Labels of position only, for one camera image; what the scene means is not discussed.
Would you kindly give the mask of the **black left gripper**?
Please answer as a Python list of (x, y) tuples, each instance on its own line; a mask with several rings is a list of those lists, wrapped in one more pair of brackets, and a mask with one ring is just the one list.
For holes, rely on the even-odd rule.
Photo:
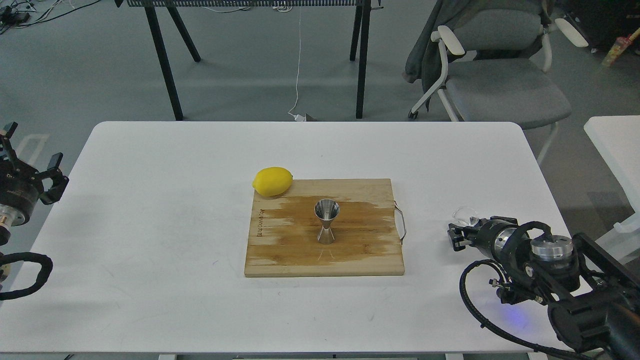
[(1, 218), (7, 227), (28, 223), (38, 200), (44, 205), (52, 205), (60, 201), (69, 184), (69, 178), (60, 168), (64, 155), (58, 152), (51, 156), (46, 170), (38, 173), (40, 182), (46, 179), (51, 180), (49, 189), (42, 191), (42, 184), (37, 184), (31, 179), (37, 170), (21, 161), (11, 144), (10, 139), (17, 128), (16, 121), (7, 123), (2, 128), (0, 137)]

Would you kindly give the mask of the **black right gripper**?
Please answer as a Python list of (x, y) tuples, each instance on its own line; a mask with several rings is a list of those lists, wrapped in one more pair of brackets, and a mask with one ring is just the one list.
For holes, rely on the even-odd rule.
[(505, 216), (471, 218), (471, 220), (474, 221), (473, 224), (467, 227), (448, 224), (447, 235), (452, 250), (459, 252), (467, 246), (472, 246), (489, 259), (498, 261), (507, 241), (519, 227), (518, 220)]

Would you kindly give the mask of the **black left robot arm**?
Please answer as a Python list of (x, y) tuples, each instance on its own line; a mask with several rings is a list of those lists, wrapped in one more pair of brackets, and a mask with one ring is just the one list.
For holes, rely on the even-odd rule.
[[(13, 227), (22, 226), (30, 221), (36, 203), (52, 205), (60, 201), (69, 184), (68, 176), (60, 168), (63, 159), (61, 152), (50, 158), (46, 170), (39, 171), (20, 159), (10, 139), (18, 123), (12, 121), (1, 130), (0, 161), (0, 240), (2, 246), (9, 243)], [(0, 256), (1, 280), (6, 280), (11, 264), (18, 262), (38, 264), (39, 272), (33, 285), (24, 289), (6, 291), (0, 294), (2, 301), (20, 299), (39, 291), (50, 278), (53, 261), (44, 254), (22, 251)]]

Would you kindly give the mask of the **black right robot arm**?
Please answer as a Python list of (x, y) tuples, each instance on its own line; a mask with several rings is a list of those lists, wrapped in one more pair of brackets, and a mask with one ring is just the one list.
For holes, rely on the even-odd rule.
[[(639, 278), (587, 235), (555, 235), (546, 223), (519, 224), (502, 216), (450, 223), (447, 233), (454, 251), (469, 247), (485, 256), (469, 264), (459, 280), (461, 300), (482, 328), (565, 360), (585, 360), (585, 352), (595, 349), (613, 360), (639, 358)], [(489, 284), (501, 303), (546, 306), (551, 328), (569, 350), (526, 341), (487, 319), (466, 287), (469, 273), (482, 265), (496, 272)]]

